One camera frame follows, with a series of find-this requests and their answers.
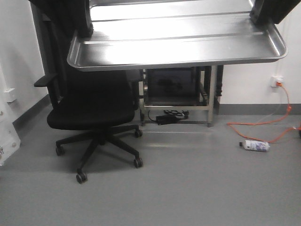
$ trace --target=white object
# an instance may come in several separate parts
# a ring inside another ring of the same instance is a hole
[[[0,95],[0,166],[20,147],[20,138],[11,120],[7,103]]]
[[[3,98],[4,98],[4,101],[7,103],[11,103],[11,102],[15,101],[17,99],[15,88],[9,88],[9,89],[5,90]]]
[[[256,141],[256,140],[245,140],[244,142],[240,142],[239,145],[243,146],[246,150],[258,151],[258,152],[269,151],[268,142],[262,142],[262,141]]]
[[[271,76],[271,87],[279,87],[277,86],[277,82],[278,83],[283,83],[283,76]]]

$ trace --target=black office chair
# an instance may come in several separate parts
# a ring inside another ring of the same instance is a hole
[[[43,76],[34,86],[48,88],[53,110],[47,122],[54,129],[89,130],[58,140],[56,154],[65,153],[63,144],[92,140],[77,168],[76,179],[80,184],[87,180],[82,171],[85,163],[96,147],[106,141],[133,154],[135,167],[141,167],[139,152],[114,136],[130,130],[135,130],[136,137],[142,136],[138,125],[119,126],[134,118],[138,108],[138,82],[133,82],[131,89],[125,71],[81,72],[69,66],[66,59],[71,38],[64,36],[50,21],[45,24],[56,73]]]

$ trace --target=metal tray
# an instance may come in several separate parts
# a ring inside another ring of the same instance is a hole
[[[274,24],[255,26],[252,0],[92,0],[94,33],[74,35],[68,63],[82,71],[277,61]]]

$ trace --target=chair caster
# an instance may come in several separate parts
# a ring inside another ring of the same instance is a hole
[[[134,166],[135,166],[136,168],[142,167],[142,166],[143,166],[142,158],[134,159]]]
[[[56,152],[57,156],[61,156],[61,155],[65,154],[65,150],[62,146],[57,146],[55,149],[55,152]]]
[[[76,180],[77,180],[77,182],[82,184],[88,180],[88,177],[85,173],[81,172],[76,175]]]
[[[137,129],[137,130],[135,130],[135,137],[136,138],[138,138],[138,137],[142,137],[142,130],[140,130],[140,129]]]

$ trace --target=orange extension cord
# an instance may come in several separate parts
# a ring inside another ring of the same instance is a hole
[[[290,111],[292,110],[292,106],[290,104],[290,99],[289,99],[289,96],[288,96],[288,92],[287,90],[282,86],[282,83],[277,83],[277,86],[280,86],[286,93],[286,96],[287,96],[287,109],[286,109],[286,114],[284,116],[282,116],[281,118],[279,119],[276,119],[276,120],[272,120],[272,121],[264,121],[264,122],[259,122],[259,123],[244,123],[244,122],[228,122],[227,125],[230,126],[235,132],[237,132],[237,134],[239,134],[241,137],[244,137],[246,139],[251,139],[251,140],[258,140],[258,141],[263,141],[263,142],[268,142],[268,143],[274,143],[276,141],[278,141],[281,137],[284,136],[284,134],[286,134],[287,132],[291,131],[291,130],[301,130],[301,126],[298,127],[298,128],[295,128],[295,127],[291,127],[291,128],[288,128],[286,129],[283,133],[281,133],[278,137],[276,137],[275,139],[273,140],[270,140],[270,141],[267,141],[267,140],[263,140],[263,139],[259,139],[259,138],[255,138],[255,137],[248,137],[246,135],[243,135],[242,133],[240,133],[233,125],[246,125],[246,126],[258,126],[258,125],[265,125],[265,124],[271,124],[271,123],[274,123],[274,122],[277,122],[277,121],[281,121],[283,119],[285,119]]]

